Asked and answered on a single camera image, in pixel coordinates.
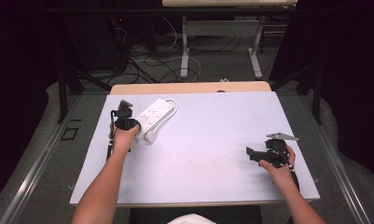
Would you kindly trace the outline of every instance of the white tabletop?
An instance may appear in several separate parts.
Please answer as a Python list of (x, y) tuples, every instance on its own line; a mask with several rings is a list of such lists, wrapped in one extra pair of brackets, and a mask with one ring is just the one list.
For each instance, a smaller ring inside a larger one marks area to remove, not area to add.
[[(177, 113), (158, 129), (156, 141), (132, 145), (122, 174), (118, 205), (177, 206), (259, 204), (283, 201), (270, 175), (250, 161), (246, 147), (266, 151), (268, 133), (293, 135), (275, 92), (214, 92), (109, 95), (71, 204), (77, 204), (105, 163), (110, 111), (121, 99), (138, 116), (158, 98), (172, 98)], [(302, 195), (320, 196), (298, 144), (296, 154)]]
[(297, 0), (163, 0), (164, 7), (292, 6)]

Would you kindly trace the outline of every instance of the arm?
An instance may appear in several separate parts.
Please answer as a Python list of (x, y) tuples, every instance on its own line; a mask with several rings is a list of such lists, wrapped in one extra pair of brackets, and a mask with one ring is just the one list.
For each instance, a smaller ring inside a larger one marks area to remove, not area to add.
[[(295, 164), (295, 152), (291, 147), (287, 148), (289, 161)], [(276, 169), (266, 161), (260, 161), (259, 164), (271, 174), (273, 183), (283, 194), (294, 223), (325, 223), (300, 194), (288, 166)]]
[(117, 208), (123, 162), (138, 132), (138, 126), (127, 132), (117, 130), (114, 152), (79, 201), (72, 223), (112, 223)]

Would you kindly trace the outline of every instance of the desk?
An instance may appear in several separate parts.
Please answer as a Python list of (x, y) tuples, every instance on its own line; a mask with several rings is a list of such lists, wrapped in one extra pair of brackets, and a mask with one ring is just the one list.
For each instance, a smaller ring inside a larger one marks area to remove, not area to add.
[[(164, 7), (264, 7), (264, 6), (292, 6), (297, 0), (163, 0)], [(187, 77), (189, 48), (188, 35), (250, 35), (254, 36), (254, 45), (248, 50), (254, 75), (262, 78), (256, 51), (265, 23), (265, 17), (259, 21), (187, 21), (183, 16), (183, 58), (181, 62), (181, 78)]]
[[(138, 90), (144, 93), (135, 94)], [(119, 206), (242, 205), (284, 200), (270, 175), (245, 152), (246, 147), (265, 151), (268, 133), (292, 135), (277, 95), (265, 82), (226, 82), (114, 87), (90, 142), (71, 204), (78, 204), (105, 164), (109, 111), (124, 99), (134, 104), (136, 116), (158, 98), (173, 98), (178, 111), (160, 126), (152, 145), (133, 143), (125, 160)], [(298, 144), (287, 144), (297, 154), (302, 195), (307, 200), (319, 199)]]

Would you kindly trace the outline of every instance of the white power strip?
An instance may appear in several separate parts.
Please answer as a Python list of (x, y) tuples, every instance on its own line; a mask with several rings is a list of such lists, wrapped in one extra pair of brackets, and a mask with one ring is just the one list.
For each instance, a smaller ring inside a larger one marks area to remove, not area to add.
[(144, 110), (137, 119), (141, 124), (141, 131), (135, 139), (140, 142), (145, 139), (147, 142), (154, 142), (156, 139), (155, 131), (159, 125), (175, 113), (175, 105), (169, 104), (162, 99), (158, 99), (146, 110)]

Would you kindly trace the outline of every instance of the electrical outlet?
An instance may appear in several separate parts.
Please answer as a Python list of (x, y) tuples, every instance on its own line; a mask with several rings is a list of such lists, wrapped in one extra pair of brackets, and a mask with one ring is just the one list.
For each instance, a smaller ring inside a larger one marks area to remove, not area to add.
[(160, 98), (155, 101), (135, 118), (141, 124), (141, 131), (136, 135), (135, 139), (138, 142), (143, 140), (147, 132), (154, 130), (162, 120), (170, 116), (173, 109), (174, 105), (169, 104)]

